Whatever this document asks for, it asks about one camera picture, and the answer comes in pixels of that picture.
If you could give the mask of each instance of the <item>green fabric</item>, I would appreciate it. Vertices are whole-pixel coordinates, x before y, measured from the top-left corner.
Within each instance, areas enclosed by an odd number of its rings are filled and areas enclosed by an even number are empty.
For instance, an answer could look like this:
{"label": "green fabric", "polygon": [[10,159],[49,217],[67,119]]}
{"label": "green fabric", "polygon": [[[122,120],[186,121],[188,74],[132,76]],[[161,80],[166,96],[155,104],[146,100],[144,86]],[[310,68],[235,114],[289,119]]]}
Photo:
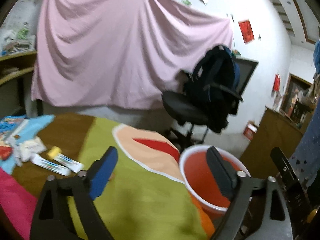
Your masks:
{"label": "green fabric", "polygon": [[[200,215],[185,186],[145,170],[118,147],[112,129],[118,123],[97,118],[84,142],[79,160],[88,169],[109,146],[118,150],[115,177],[94,204],[115,240],[207,239]],[[71,216],[78,235],[87,239],[73,198]]]}

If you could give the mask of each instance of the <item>metal screw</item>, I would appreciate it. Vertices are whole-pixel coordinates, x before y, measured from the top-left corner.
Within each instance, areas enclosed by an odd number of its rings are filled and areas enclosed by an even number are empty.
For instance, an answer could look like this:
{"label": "metal screw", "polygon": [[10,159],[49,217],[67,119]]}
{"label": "metal screw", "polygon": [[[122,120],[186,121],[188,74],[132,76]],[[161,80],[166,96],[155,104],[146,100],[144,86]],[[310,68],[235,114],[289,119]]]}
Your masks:
{"label": "metal screw", "polygon": [[47,181],[53,181],[56,177],[54,175],[49,175]]}
{"label": "metal screw", "polygon": [[77,173],[77,176],[78,176],[78,177],[84,177],[84,176],[86,176],[86,175],[87,175],[87,171],[84,171],[84,170],[79,171],[79,172]]}
{"label": "metal screw", "polygon": [[237,171],[237,175],[241,178],[244,178],[247,176],[247,174],[244,171]]}
{"label": "metal screw", "polygon": [[268,180],[271,181],[271,182],[276,182],[276,179],[274,177],[271,177],[271,176],[268,177]]}

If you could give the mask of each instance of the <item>picture frame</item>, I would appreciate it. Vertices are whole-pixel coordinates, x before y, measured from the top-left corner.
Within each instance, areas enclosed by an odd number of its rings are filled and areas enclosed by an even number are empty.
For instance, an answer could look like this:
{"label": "picture frame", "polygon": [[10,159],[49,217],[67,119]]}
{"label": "picture frame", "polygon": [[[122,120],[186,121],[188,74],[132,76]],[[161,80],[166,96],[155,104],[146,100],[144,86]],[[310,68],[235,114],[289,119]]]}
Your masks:
{"label": "picture frame", "polygon": [[287,117],[290,117],[298,99],[299,91],[307,90],[311,85],[312,84],[310,82],[289,73],[287,87],[280,107],[281,112],[283,112]]}

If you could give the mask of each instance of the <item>chair backrest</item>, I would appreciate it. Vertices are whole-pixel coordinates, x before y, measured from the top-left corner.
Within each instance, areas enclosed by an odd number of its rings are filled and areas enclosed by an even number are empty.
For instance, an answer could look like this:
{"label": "chair backrest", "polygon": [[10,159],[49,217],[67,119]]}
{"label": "chair backrest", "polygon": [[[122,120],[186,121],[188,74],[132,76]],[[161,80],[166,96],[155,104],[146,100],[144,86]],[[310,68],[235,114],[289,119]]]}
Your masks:
{"label": "chair backrest", "polygon": [[240,69],[240,78],[236,92],[241,96],[259,62],[243,57],[237,57],[235,62]]}

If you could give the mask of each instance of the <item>pink fabric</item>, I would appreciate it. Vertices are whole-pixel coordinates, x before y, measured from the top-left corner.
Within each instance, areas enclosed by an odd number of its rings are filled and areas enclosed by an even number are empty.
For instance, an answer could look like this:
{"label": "pink fabric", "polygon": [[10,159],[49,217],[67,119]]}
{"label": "pink fabric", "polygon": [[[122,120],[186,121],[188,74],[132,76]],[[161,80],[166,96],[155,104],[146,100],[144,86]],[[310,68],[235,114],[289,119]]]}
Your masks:
{"label": "pink fabric", "polygon": [[174,0],[44,0],[32,99],[54,106],[161,108],[208,49],[231,47],[230,19]]}
{"label": "pink fabric", "polygon": [[0,168],[0,205],[13,227],[29,240],[37,199]]}

